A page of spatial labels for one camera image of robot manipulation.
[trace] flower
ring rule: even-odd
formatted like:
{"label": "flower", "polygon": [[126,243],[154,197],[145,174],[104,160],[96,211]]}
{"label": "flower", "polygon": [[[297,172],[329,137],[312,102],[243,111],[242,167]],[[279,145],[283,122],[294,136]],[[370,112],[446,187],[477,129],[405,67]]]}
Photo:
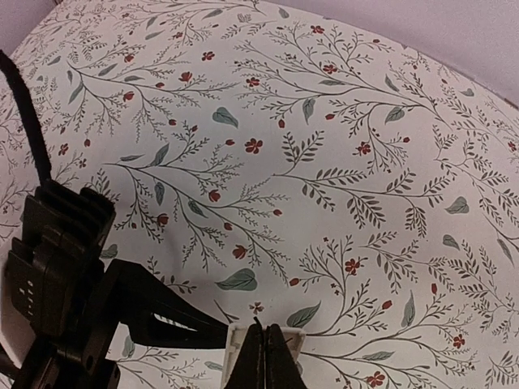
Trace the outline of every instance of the flower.
{"label": "flower", "polygon": [[214,55],[215,54],[212,51],[208,51],[202,56],[202,61],[211,61],[214,58]]}
{"label": "flower", "polygon": [[256,77],[252,77],[250,79],[246,79],[246,82],[249,84],[249,87],[257,87],[260,85],[260,81]]}
{"label": "flower", "polygon": [[460,334],[458,336],[454,336],[454,347],[455,348],[460,348],[462,345],[465,344],[465,339],[463,339],[463,335]]}
{"label": "flower", "polygon": [[260,152],[260,147],[263,146],[263,140],[256,140],[251,138],[248,142],[245,143],[245,151],[252,152],[253,154],[258,154]]}
{"label": "flower", "polygon": [[233,255],[236,259],[244,259],[246,253],[247,249],[242,245],[236,245],[236,248],[233,250]]}
{"label": "flower", "polygon": [[189,80],[193,77],[193,74],[190,71],[184,71],[181,75],[179,80],[183,83],[189,83]]}
{"label": "flower", "polygon": [[367,378],[367,383],[369,383],[371,387],[381,387],[384,384],[385,378],[385,375],[376,371],[375,374]]}
{"label": "flower", "polygon": [[310,26],[310,28],[314,34],[322,34],[324,32],[324,28],[321,26]]}
{"label": "flower", "polygon": [[64,156],[68,152],[68,143],[64,143],[59,147],[59,156]]}
{"label": "flower", "polygon": [[369,143],[361,142],[360,146],[357,147],[358,154],[361,156],[366,155],[368,152],[371,152],[371,146]]}
{"label": "flower", "polygon": [[345,264],[345,269],[346,271],[351,274],[352,276],[356,276],[357,275],[357,269],[360,268],[360,262],[357,262],[355,261],[355,259],[350,259],[348,262],[346,262]]}
{"label": "flower", "polygon": [[388,310],[389,308],[391,308],[392,306],[392,301],[391,300],[387,300],[384,304],[382,304],[382,309],[383,310]]}
{"label": "flower", "polygon": [[168,224],[169,216],[165,213],[161,213],[159,216],[157,216],[157,224],[161,227],[164,227],[166,224]]}
{"label": "flower", "polygon": [[265,308],[261,305],[261,302],[255,302],[254,305],[249,305],[249,309],[252,310],[253,314],[258,314],[263,312]]}
{"label": "flower", "polygon": [[335,65],[324,65],[323,71],[331,75],[337,71],[337,67]]}
{"label": "flower", "polygon": [[218,189],[213,189],[209,192],[209,201],[211,201],[211,203],[215,203],[220,197],[221,194],[218,193]]}
{"label": "flower", "polygon": [[133,99],[133,96],[135,96],[135,94],[133,92],[126,92],[124,94],[124,96],[122,97],[122,101],[124,101],[126,103],[127,101],[130,101],[131,99]]}

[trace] black wire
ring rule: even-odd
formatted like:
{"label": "black wire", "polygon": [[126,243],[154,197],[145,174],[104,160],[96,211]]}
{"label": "black wire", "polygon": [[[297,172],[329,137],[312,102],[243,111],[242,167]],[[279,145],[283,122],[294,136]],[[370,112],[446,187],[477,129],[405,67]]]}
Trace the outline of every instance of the black wire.
{"label": "black wire", "polygon": [[0,71],[6,76],[7,83],[13,92],[19,115],[29,140],[34,165],[40,178],[40,184],[50,179],[50,158],[41,132],[41,124],[32,104],[31,93],[22,79],[16,65],[0,50]]}

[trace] floral tablecloth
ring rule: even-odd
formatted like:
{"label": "floral tablecloth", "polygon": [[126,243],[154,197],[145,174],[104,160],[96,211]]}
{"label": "floral tablecloth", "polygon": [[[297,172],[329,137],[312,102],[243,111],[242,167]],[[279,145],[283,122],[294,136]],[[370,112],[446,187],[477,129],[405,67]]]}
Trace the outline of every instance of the floral tablecloth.
{"label": "floral tablecloth", "polygon": [[[517,387],[519,116],[382,36],[257,0],[67,1],[15,52],[103,252],[222,321],[304,328],[309,388]],[[36,186],[0,84],[0,236]],[[218,388],[134,345],[125,388]]]}

